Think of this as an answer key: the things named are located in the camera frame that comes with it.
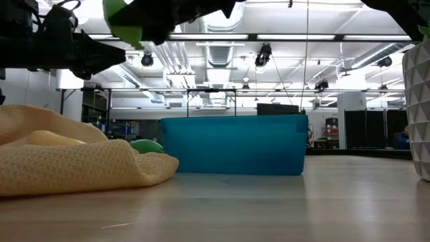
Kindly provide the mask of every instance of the table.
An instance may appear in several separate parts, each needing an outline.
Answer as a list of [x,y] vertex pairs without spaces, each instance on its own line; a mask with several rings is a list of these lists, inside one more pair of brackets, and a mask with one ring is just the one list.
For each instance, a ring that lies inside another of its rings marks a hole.
[[0,200],[0,241],[428,241],[411,161],[307,157],[303,176],[177,174],[151,188]]

